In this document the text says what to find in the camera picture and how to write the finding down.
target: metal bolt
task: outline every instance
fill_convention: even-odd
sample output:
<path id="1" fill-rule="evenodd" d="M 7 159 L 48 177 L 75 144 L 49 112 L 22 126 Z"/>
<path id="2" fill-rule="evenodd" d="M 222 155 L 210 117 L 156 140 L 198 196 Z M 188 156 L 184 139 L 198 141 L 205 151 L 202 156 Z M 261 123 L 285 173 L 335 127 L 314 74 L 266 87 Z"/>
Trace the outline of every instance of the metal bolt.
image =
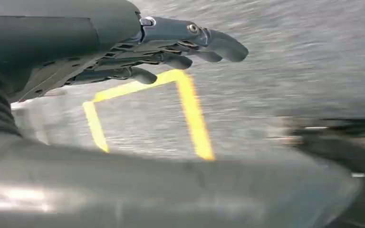
<path id="1" fill-rule="evenodd" d="M 198 34 L 199 33 L 199 28 L 195 24 L 189 24 L 188 25 L 188 31 L 190 31 L 193 34 Z"/>

